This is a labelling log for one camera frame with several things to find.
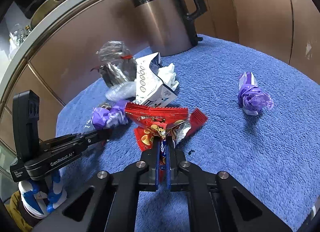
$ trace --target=crumpled purple plastic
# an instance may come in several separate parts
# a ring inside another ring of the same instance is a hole
[[[128,100],[118,101],[110,110],[105,108],[94,108],[92,113],[92,124],[96,130],[117,127],[128,123],[124,108]]]
[[[266,106],[269,110],[274,103],[268,93],[262,92],[251,72],[245,72],[239,77],[238,103],[248,115],[258,115]]]

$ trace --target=blue carpet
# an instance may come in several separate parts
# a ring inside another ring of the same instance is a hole
[[[137,54],[150,54],[145,49]],[[178,97],[172,105],[199,107],[205,126],[179,147],[203,170],[228,171],[296,231],[320,194],[320,86],[291,66],[239,44],[204,36],[193,49],[163,58],[173,62]],[[238,76],[254,73],[274,109],[247,116],[237,104]],[[102,79],[80,92],[60,112],[56,135],[81,132],[92,108],[104,101]],[[106,146],[98,146],[63,168],[68,193],[100,170],[110,173],[139,160],[134,123],[117,128]],[[189,231],[182,192],[141,192],[136,231]]]

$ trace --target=blue and white glove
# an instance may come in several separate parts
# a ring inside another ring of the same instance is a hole
[[[41,181],[31,179],[21,181],[19,191],[25,209],[38,219],[45,218],[67,198],[59,171],[52,172]]]

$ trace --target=metal bolt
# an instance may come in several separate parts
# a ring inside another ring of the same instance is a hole
[[[189,166],[191,165],[191,163],[188,162],[188,161],[182,161],[182,162],[180,162],[180,165],[181,165],[182,167],[189,167]]]
[[[98,176],[99,179],[104,179],[104,178],[106,178],[108,176],[108,172],[100,171],[100,172],[98,172],[97,176]]]
[[[229,174],[225,171],[219,172],[218,175],[221,179],[227,179],[229,177]]]
[[[143,168],[143,167],[146,166],[146,162],[144,162],[144,161],[138,161],[138,162],[136,162],[136,166],[137,166],[138,168]]]

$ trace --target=triangular cutout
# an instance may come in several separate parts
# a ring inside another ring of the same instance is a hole
[[[63,215],[80,222],[89,205],[94,189],[90,187],[79,198],[77,198],[69,207],[63,211]]]
[[[237,188],[232,189],[232,194],[244,221],[250,221],[262,215],[262,211],[248,200]]]

